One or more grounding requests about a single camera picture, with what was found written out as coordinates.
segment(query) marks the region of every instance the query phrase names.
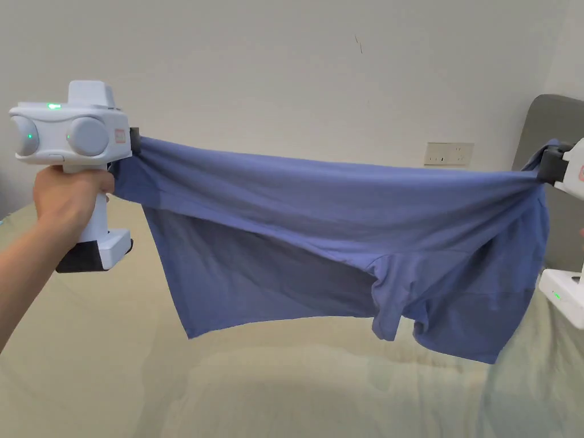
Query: light green bedsheet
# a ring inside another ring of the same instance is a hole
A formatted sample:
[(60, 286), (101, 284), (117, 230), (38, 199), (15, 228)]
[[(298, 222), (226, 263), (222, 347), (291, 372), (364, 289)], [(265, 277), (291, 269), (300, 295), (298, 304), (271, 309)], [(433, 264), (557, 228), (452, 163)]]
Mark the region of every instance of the light green bedsheet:
[[(538, 291), (492, 367), (424, 349), (406, 319), (395, 342), (353, 318), (189, 341), (140, 206), (109, 214), (134, 249), (53, 275), (0, 356), (0, 437), (584, 436), (584, 332)], [(8, 217), (0, 248), (35, 217)]]

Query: round side knob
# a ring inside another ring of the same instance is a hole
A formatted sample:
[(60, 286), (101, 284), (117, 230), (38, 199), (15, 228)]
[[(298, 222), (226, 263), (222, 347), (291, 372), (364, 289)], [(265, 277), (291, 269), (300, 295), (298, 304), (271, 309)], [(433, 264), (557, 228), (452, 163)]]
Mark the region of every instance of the round side knob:
[(16, 124), (20, 139), (16, 153), (21, 157), (34, 154), (39, 148), (39, 132), (36, 125), (32, 120), (22, 116), (12, 116), (11, 119)]
[(94, 157), (101, 154), (109, 143), (105, 125), (92, 117), (79, 117), (71, 122), (67, 141), (80, 155)]

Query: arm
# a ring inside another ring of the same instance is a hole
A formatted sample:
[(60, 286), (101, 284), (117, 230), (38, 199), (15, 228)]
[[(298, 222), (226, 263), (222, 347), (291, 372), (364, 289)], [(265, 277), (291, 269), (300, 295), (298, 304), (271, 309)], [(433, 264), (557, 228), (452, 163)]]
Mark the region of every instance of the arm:
[(105, 171), (68, 175), (49, 167), (37, 174), (38, 222), (0, 253), (0, 352), (59, 261), (89, 222), (99, 192), (113, 191)]

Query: white wall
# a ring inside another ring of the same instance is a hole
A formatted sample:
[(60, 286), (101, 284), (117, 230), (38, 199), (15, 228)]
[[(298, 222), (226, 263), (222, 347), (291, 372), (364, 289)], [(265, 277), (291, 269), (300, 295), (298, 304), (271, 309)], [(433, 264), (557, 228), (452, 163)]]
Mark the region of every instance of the white wall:
[[(428, 141), (470, 141), (474, 169), (506, 169), (566, 3), (5, 0), (0, 109), (101, 79), (151, 137), (398, 166), (421, 165)], [(14, 138), (0, 216), (30, 200)]]
[(571, 0), (550, 73), (545, 83), (545, 92), (584, 99), (584, 2)]

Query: wall outlet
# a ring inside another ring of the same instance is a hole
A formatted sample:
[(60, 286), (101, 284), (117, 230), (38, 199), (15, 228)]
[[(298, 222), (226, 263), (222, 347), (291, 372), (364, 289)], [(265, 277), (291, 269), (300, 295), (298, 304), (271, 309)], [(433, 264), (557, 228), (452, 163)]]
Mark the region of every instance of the wall outlet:
[(428, 143), (424, 166), (468, 167), (474, 143)]

